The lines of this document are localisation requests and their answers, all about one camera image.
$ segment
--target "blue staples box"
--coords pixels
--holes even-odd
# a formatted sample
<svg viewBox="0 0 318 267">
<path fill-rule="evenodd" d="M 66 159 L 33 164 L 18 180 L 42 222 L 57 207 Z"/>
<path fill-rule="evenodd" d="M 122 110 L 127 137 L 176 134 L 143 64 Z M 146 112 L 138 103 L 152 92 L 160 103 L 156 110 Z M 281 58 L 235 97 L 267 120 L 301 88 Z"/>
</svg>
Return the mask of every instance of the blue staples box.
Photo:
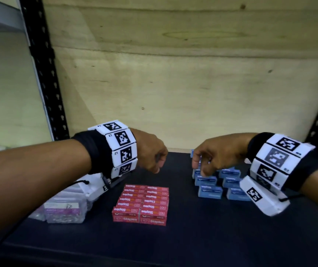
<svg viewBox="0 0 318 267">
<path fill-rule="evenodd" d="M 235 177 L 226 177 L 223 179 L 222 186 L 224 188 L 239 188 L 240 189 L 239 182 L 240 182 L 240 179 L 237 179 Z"/>
<path fill-rule="evenodd" d="M 198 189 L 199 197 L 208 197 L 210 199 L 221 199 L 223 189 L 213 185 L 200 185 Z"/>
<path fill-rule="evenodd" d="M 242 200 L 250 202 L 250 197 L 240 188 L 229 188 L 227 192 L 227 199 L 229 200 Z"/>
<path fill-rule="evenodd" d="M 200 169 L 193 169 L 192 170 L 192 179 L 195 179 L 197 175 L 201 175 Z"/>
<path fill-rule="evenodd" d="M 197 175 L 195 177 L 195 186 L 197 187 L 200 185 L 215 186 L 216 184 L 217 184 L 216 176 L 202 177 L 201 175 Z"/>
<path fill-rule="evenodd" d="M 226 178 L 226 177 L 234 177 L 236 179 L 240 179 L 240 170 L 229 168 L 229 169 L 222 169 L 219 171 L 219 178 Z"/>
</svg>

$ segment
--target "hand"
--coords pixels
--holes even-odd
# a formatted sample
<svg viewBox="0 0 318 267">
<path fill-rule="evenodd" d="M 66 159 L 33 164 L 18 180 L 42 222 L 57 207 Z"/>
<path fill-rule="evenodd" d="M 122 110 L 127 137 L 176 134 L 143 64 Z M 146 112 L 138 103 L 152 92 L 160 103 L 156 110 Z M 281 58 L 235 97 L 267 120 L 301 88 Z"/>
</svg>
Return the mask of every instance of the hand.
<svg viewBox="0 0 318 267">
<path fill-rule="evenodd" d="M 218 169 L 236 165 L 246 158 L 248 144 L 256 134 L 238 133 L 206 139 L 193 151 L 192 168 L 198 168 L 200 158 L 202 176 L 211 176 Z"/>
<path fill-rule="evenodd" d="M 156 135 L 134 128 L 130 129 L 137 142 L 138 165 L 152 173 L 158 173 L 164 166 L 167 148 Z"/>
</svg>

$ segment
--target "purple label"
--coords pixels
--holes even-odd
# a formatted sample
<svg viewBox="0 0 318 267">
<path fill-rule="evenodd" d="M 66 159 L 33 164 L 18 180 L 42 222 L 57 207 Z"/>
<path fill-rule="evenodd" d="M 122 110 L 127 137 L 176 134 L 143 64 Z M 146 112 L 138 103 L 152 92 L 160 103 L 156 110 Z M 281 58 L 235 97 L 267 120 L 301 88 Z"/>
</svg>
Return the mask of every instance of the purple label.
<svg viewBox="0 0 318 267">
<path fill-rule="evenodd" d="M 45 209 L 47 214 L 79 215 L 80 209 Z"/>
</svg>

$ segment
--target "red staples box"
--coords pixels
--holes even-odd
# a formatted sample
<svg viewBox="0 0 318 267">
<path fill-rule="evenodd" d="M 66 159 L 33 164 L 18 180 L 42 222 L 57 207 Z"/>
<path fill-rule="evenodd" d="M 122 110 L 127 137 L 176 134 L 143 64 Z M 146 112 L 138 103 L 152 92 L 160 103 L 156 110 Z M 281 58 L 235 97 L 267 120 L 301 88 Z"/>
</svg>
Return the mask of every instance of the red staples box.
<svg viewBox="0 0 318 267">
<path fill-rule="evenodd" d="M 159 195 L 159 196 L 169 196 L 169 191 L 157 191 L 157 190 L 146 190 L 148 195 Z"/>
<path fill-rule="evenodd" d="M 141 203 L 140 202 L 124 202 L 124 201 L 118 201 L 116 207 L 124 207 L 124 208 L 140 208 Z"/>
<path fill-rule="evenodd" d="M 167 201 L 169 201 L 169 197 L 168 196 L 162 196 L 162 195 L 145 194 L 144 198 L 145 199 L 167 200 Z"/>
<path fill-rule="evenodd" d="M 127 188 L 136 188 L 136 189 L 146 189 L 146 185 L 139 185 L 139 184 L 126 184 L 124 186 L 125 189 Z"/>
<path fill-rule="evenodd" d="M 151 204 L 151 205 L 165 205 L 165 206 L 169 206 L 169 201 L 168 200 L 156 200 L 156 199 L 144 198 L 143 199 L 143 203 Z"/>
<path fill-rule="evenodd" d="M 142 197 L 120 197 L 118 202 L 139 202 L 143 201 Z"/>
<path fill-rule="evenodd" d="M 144 197 L 144 193 L 143 194 L 139 194 L 139 193 L 127 193 L 127 192 L 123 192 L 121 194 L 121 197 Z"/>
<path fill-rule="evenodd" d="M 114 222 L 139 223 L 139 208 L 113 207 Z"/>
<path fill-rule="evenodd" d="M 167 205 L 154 205 L 154 204 L 150 204 L 147 202 L 142 202 L 140 204 L 140 208 L 142 209 L 151 209 L 151 210 L 155 210 L 155 211 L 166 211 L 168 210 L 168 206 Z"/>
<path fill-rule="evenodd" d="M 144 188 L 130 188 L 130 187 L 125 187 L 123 189 L 123 193 L 139 193 L 139 194 L 145 194 L 145 189 Z"/>
<path fill-rule="evenodd" d="M 168 187 L 146 187 L 147 190 L 155 190 L 155 191 L 166 191 L 169 192 L 169 188 Z"/>
<path fill-rule="evenodd" d="M 166 211 L 141 208 L 139 212 L 140 223 L 166 226 Z"/>
</svg>

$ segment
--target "black table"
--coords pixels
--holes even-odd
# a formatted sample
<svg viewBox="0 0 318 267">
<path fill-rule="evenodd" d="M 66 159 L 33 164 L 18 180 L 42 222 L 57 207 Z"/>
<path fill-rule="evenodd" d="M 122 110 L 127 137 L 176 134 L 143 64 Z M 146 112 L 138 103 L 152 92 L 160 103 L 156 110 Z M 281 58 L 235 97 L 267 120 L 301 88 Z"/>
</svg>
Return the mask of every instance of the black table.
<svg viewBox="0 0 318 267">
<path fill-rule="evenodd" d="M 159 174 L 138 169 L 125 181 L 170 188 L 166 227 L 112 222 L 123 183 L 101 196 L 83 224 L 26 219 L 0 257 L 55 266 L 318 266 L 313 202 L 295 199 L 268 217 L 252 202 L 197 197 L 191 175 L 189 154 L 170 153 Z"/>
</svg>

